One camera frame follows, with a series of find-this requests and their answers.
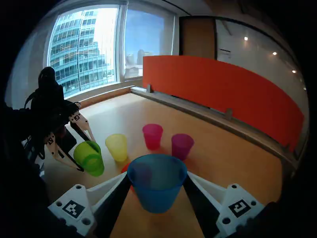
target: orange partition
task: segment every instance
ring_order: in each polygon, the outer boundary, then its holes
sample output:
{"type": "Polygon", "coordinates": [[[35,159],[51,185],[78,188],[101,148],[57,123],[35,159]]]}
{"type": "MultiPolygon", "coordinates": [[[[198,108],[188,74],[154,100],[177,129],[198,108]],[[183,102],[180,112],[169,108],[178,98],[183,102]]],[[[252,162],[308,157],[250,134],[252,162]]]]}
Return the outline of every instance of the orange partition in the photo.
{"type": "Polygon", "coordinates": [[[193,56],[148,56],[143,86],[225,112],[294,148],[304,115],[272,82],[241,67],[193,56]]]}

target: wooden table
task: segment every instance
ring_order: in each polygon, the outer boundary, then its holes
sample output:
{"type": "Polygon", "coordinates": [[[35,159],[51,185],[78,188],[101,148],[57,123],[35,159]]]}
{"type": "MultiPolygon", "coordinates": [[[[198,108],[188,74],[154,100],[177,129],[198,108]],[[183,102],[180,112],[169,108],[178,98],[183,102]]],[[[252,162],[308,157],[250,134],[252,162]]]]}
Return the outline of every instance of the wooden table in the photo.
{"type": "MultiPolygon", "coordinates": [[[[277,201],[280,196],[280,160],[208,122],[131,93],[91,105],[80,112],[89,120],[101,147],[105,171],[97,178],[92,177],[55,161],[47,154],[45,181],[52,202],[74,184],[91,188],[117,176],[127,163],[139,156],[171,154],[171,137],[176,133],[189,134],[195,140],[185,161],[189,171],[225,188],[237,183],[264,205],[277,201]],[[155,152],[149,151],[144,143],[142,127],[148,123],[160,124],[164,129],[161,148],[155,152]],[[125,134],[128,140],[129,158],[123,163],[116,163],[105,146],[105,139],[114,133],[125,134]]],[[[83,141],[70,125],[67,128],[78,143],[83,141]]],[[[203,234],[182,188],[172,208],[159,215],[142,209],[130,190],[111,233],[111,237],[124,236],[203,237],[203,234]]]]}

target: magenta plastic cup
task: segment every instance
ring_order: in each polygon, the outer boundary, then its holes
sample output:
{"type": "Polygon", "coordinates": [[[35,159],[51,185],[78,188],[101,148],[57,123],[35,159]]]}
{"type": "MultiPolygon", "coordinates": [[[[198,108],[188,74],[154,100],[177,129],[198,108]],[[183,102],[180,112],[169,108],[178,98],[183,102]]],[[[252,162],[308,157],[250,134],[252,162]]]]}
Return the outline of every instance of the magenta plastic cup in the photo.
{"type": "Polygon", "coordinates": [[[172,137],[172,156],[185,160],[192,146],[194,139],[187,134],[176,134],[172,137]]]}
{"type": "Polygon", "coordinates": [[[158,124],[147,124],[142,129],[146,147],[149,150],[160,148],[163,128],[158,124]]]}

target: building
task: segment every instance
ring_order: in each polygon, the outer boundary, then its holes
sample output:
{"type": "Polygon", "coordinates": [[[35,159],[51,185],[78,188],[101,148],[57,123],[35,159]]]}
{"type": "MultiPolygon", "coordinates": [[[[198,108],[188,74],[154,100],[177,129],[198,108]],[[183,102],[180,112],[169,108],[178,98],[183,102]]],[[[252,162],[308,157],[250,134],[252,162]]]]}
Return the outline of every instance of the building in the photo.
{"type": "Polygon", "coordinates": [[[50,46],[50,66],[64,96],[115,81],[113,60],[107,62],[95,41],[98,10],[59,17],[50,46]]]}

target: glass wall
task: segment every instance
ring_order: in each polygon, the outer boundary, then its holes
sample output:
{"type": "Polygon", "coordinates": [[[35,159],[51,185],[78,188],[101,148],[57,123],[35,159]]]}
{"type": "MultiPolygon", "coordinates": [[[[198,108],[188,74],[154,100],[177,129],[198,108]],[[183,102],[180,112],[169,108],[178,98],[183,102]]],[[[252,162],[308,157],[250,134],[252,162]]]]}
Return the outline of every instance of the glass wall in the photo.
{"type": "Polygon", "coordinates": [[[50,44],[49,66],[64,96],[116,81],[114,61],[118,8],[59,16],[50,44]]]}
{"type": "Polygon", "coordinates": [[[171,55],[174,14],[140,3],[129,4],[124,60],[126,79],[143,76],[143,57],[171,55]]]}
{"type": "Polygon", "coordinates": [[[65,97],[142,76],[144,56],[172,54],[175,14],[145,3],[126,7],[87,7],[58,17],[48,65],[65,97]],[[118,78],[116,68],[123,72],[118,78]]]}

